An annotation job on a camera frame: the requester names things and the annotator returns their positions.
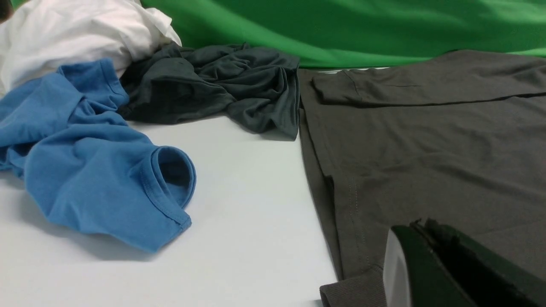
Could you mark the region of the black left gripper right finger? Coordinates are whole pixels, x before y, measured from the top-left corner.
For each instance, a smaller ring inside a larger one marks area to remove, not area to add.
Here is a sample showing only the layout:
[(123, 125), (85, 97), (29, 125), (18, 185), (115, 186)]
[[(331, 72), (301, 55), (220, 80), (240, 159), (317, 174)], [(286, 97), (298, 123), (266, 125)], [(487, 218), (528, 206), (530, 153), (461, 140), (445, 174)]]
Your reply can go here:
[(434, 220), (412, 223), (431, 248), (448, 285), (468, 307), (543, 307), (545, 281)]

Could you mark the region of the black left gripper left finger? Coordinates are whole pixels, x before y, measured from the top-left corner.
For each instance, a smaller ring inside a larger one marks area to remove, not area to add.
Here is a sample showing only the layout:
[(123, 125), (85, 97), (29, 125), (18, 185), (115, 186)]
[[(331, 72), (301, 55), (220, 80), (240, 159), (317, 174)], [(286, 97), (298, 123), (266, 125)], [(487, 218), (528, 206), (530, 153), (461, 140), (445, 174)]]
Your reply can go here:
[(389, 307), (476, 306), (423, 233), (410, 226), (393, 226), (389, 230), (383, 285)]

